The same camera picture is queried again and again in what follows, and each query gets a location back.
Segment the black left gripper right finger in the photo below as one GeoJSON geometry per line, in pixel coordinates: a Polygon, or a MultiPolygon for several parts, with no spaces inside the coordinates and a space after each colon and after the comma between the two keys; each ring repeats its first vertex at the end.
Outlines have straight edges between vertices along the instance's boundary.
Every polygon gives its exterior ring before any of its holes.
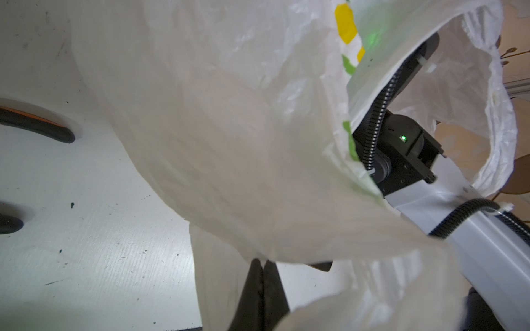
{"type": "Polygon", "coordinates": [[[267,261],[263,269],[264,330],[274,330],[284,316],[290,313],[284,287],[277,266],[267,261]]]}

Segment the white lemon-print plastic bag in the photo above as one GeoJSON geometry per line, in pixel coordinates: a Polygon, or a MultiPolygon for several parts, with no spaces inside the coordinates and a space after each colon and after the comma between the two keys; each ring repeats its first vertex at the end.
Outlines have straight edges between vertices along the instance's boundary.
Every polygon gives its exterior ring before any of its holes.
{"type": "Polygon", "coordinates": [[[353,131],[400,64],[397,98],[489,139],[471,187],[499,189],[517,129],[500,1],[72,1],[73,54],[140,175],[190,223],[203,328],[227,330],[254,259],[344,266],[274,330],[457,330],[455,246],[389,208],[353,131]]]}

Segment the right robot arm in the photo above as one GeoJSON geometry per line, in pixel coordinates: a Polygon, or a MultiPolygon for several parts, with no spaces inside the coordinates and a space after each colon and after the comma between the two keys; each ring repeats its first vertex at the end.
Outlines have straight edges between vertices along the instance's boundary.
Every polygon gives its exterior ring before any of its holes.
{"type": "Polygon", "coordinates": [[[352,134],[356,153],[393,208],[454,246],[471,284],[462,329],[528,330],[529,227],[474,189],[417,121],[388,109],[439,41],[429,37],[380,91],[352,134]]]}

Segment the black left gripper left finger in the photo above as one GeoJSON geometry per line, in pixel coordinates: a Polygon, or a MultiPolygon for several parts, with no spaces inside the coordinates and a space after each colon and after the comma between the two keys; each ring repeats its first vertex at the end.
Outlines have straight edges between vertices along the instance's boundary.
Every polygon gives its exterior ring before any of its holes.
{"type": "Polygon", "coordinates": [[[259,259],[251,262],[229,331],[264,330],[264,271],[259,259]]]}

